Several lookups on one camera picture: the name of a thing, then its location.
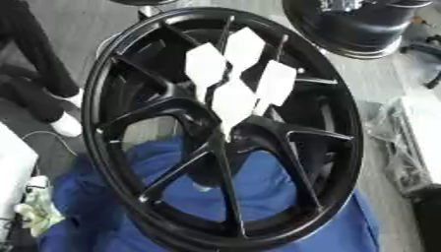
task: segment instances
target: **white sock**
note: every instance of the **white sock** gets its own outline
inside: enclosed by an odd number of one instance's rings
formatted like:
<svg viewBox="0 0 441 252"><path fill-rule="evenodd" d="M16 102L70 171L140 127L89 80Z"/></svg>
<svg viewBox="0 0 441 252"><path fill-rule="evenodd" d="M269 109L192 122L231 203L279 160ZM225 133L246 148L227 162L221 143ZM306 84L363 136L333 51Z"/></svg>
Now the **white sock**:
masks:
<svg viewBox="0 0 441 252"><path fill-rule="evenodd" d="M77 106L78 108L81 108L82 103L83 103L83 95L84 95L84 90L83 89L79 89L78 93L75 94L74 96L70 96L70 97L61 97L55 94L50 93L52 96L54 96L55 98L58 99L63 99L63 100L67 100L69 102L71 102L72 104L74 104L75 106Z"/></svg>
<svg viewBox="0 0 441 252"><path fill-rule="evenodd" d="M58 134L69 138L76 138L83 133L80 122L66 112L63 112L61 118L51 123L50 126L52 126Z"/></svg>

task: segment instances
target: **rim lip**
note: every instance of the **rim lip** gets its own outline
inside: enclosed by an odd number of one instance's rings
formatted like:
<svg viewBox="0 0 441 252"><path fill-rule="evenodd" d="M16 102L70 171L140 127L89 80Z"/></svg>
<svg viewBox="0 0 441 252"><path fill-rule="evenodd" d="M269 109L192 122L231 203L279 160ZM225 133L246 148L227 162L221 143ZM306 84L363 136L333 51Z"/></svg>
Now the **rim lip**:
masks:
<svg viewBox="0 0 441 252"><path fill-rule="evenodd" d="M403 38L399 36L389 44L385 44L383 47L369 47L369 46L355 46L350 44L340 43L328 38L325 38L316 33L315 28L310 26L308 22L305 22L299 13L296 11L295 5L291 0L283 0L283 11L289 19L290 23L309 41L317 44L321 48L344 57L353 59L370 60L379 59L395 53L401 45Z"/></svg>
<svg viewBox="0 0 441 252"><path fill-rule="evenodd" d="M128 0L124 2L124 0L111 0L114 3L127 5L127 6L159 6L159 5L165 5L173 2L177 2L178 0Z"/></svg>
<svg viewBox="0 0 441 252"><path fill-rule="evenodd" d="M253 22L261 23L262 25L267 26L270 30L282 30L283 32L288 33L290 36L295 37L296 41L299 41L299 47L308 48L307 53L315 54L309 57L309 61L312 61L311 58L319 58L319 62L323 67L327 68L328 72L334 72L334 76L338 79L339 84L344 84L345 88L342 89L342 92L347 92L346 95L349 95L350 99L347 102L351 103L351 108L348 110L348 114L350 117L349 120L349 129L353 131L354 143L353 148L351 150L350 163L348 165L356 167L353 170L353 173L350 178L350 190L347 190L345 196L340 199L338 203L335 203L333 206L329 208L329 211L325 211L324 214L317 215L317 218L312 222L314 224L307 224L306 226L300 226L297 229L291 229L289 232L284 232L282 234L276 235L276 237L262 237L262 238L254 238L247 240L245 243L234 243L233 244L225 244L221 243L218 240L205 240L203 236L193 237L189 236L189 233L170 231L163 228L162 220L155 220L152 216L147 215L143 211L143 207L141 203L135 202L135 197L130 194L130 191L127 188L124 188L124 184L121 180L114 174L109 167L111 164L109 163L108 153L102 152L100 150L100 143L96 138L96 126L94 125L94 118L96 118L95 110L97 108L97 102L100 99L96 96L96 90L102 89L103 80L106 77L106 71L109 69L109 58L113 55L115 49L117 49L124 41L128 40L133 34L137 34L137 32L146 32L149 30L153 30L155 24L158 21L167 20L171 18L182 19L186 15L192 16L198 14L199 16L209 17L210 12L221 13L225 15L246 15ZM132 219L133 223L140 229L145 235L153 240L158 240L159 243L165 243L166 245L172 246L184 246L191 247L192 251L207 251L201 250L201 247L206 247L207 249L213 248L222 248L222 249L237 249L240 248L242 251L251 250L261 250L263 248L271 248L276 245L282 245L291 242L292 240L297 240L303 238L315 231L317 231L320 227L324 226L327 222L329 222L332 217L337 214L345 205L345 202L350 197L352 189L355 187L355 183L357 181L359 171L361 169L361 160L362 160L362 152L363 152L363 135L361 132L361 123L358 115L358 111L356 110L356 105L351 96L345 82L340 77L339 73L335 70L333 65L320 53L317 51L314 46L306 41L304 38L300 37L294 31L289 30L282 25L270 21L266 18L257 16L255 14L231 10L226 8L185 8L179 10L173 10L169 12L165 12L154 16L150 19L142 21L131 28L124 31L121 35L116 37L101 53L99 58L94 63L93 69L89 75L87 85L86 85L86 93L84 97L84 106L83 106L83 127L84 127L84 138L86 142L86 146L88 152L90 153L93 163L99 173L104 177L106 183L113 189L116 193L117 198L122 202L125 206L126 210L129 212L129 216ZM155 233L160 233L163 237L158 237Z"/></svg>

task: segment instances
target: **blue cloth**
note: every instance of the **blue cloth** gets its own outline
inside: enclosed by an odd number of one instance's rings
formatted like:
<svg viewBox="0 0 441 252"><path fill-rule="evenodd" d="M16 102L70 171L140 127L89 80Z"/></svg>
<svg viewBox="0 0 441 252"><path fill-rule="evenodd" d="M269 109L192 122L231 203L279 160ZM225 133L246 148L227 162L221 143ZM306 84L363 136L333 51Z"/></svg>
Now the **blue cloth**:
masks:
<svg viewBox="0 0 441 252"><path fill-rule="evenodd" d="M179 139L149 142L128 152L134 171L147 183L180 159ZM270 155L256 153L234 178L242 215L248 221L280 212L295 203L295 186ZM72 172L58 177L53 200L68 218L38 240L42 252L157 252L165 251L144 236L127 218L112 192L86 157L78 158ZM182 177L164 193L164 199L181 211L210 220L222 220L219 189L201 190ZM378 228L369 209L354 193L344 209L316 233L274 252L374 252Z"/></svg>

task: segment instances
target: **black pants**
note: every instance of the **black pants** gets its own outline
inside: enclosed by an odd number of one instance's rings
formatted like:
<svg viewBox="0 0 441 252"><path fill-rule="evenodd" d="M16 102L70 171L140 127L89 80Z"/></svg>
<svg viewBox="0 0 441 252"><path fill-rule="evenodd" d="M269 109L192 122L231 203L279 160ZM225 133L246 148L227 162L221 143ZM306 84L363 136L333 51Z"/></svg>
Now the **black pants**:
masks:
<svg viewBox="0 0 441 252"><path fill-rule="evenodd" d="M33 64L37 73L0 68L0 75L8 75L10 82L2 85L0 96L25 106L33 116L44 122L54 122L63 114L54 95L76 95L76 86L63 63L55 55L41 25L23 0L0 0L0 29L14 40Z"/></svg>

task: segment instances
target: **tag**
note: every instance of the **tag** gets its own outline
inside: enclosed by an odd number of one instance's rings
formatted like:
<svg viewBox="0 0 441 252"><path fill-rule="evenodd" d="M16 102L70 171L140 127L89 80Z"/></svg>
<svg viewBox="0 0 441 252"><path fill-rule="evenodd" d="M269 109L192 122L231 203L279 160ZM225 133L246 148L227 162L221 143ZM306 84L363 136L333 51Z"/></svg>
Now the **tag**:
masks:
<svg viewBox="0 0 441 252"><path fill-rule="evenodd" d="M225 58L210 43L187 52L185 74L196 85L196 97L202 103L207 88L221 81L225 69Z"/></svg>
<svg viewBox="0 0 441 252"><path fill-rule="evenodd" d="M232 79L259 62L265 49L265 40L251 29L244 28L233 33L226 43L225 58L233 66Z"/></svg>
<svg viewBox="0 0 441 252"><path fill-rule="evenodd" d="M291 94L297 70L275 60L271 60L262 75L256 96L259 103L254 114L263 115L270 104L282 106Z"/></svg>
<svg viewBox="0 0 441 252"><path fill-rule="evenodd" d="M228 142L231 129L251 115L256 101L256 95L239 79L215 91L213 111L222 121L221 127Z"/></svg>

